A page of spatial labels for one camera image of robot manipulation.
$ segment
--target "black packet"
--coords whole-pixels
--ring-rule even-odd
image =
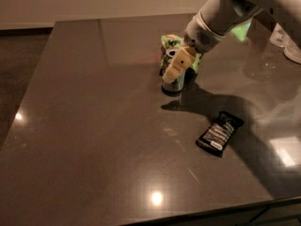
[[[220,111],[219,116],[209,128],[197,139],[197,145],[206,152],[222,157],[223,152],[244,121],[231,115],[229,112]]]

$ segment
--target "white wall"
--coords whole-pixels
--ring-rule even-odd
[[[0,29],[55,21],[197,12],[206,0],[0,0]]]

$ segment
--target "table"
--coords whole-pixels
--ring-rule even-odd
[[[168,96],[160,36],[191,18],[55,24],[0,153],[5,225],[124,224],[301,195],[300,65],[253,20]],[[220,110],[245,121],[222,158],[195,143]]]

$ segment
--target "floor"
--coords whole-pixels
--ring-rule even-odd
[[[0,37],[0,149],[48,37],[48,34]]]

